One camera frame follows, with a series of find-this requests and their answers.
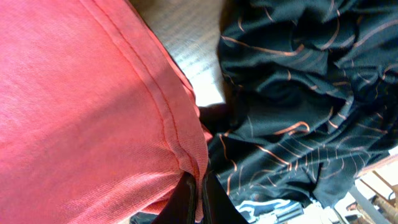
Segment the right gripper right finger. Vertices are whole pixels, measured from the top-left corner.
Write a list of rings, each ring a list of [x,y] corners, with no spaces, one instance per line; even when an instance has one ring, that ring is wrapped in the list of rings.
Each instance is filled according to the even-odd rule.
[[[204,224],[248,224],[235,209],[214,173],[209,172],[203,179]]]

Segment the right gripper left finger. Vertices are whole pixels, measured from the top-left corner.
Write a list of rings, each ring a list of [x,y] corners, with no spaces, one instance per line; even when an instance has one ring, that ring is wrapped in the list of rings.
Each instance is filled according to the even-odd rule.
[[[184,172],[166,206],[152,224],[194,224],[196,207],[195,178]]]

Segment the red t-shirt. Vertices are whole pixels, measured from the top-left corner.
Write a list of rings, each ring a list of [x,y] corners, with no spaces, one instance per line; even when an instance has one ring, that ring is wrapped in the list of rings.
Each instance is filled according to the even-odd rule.
[[[1,2],[1,222],[159,213],[208,151],[193,90],[128,1]]]

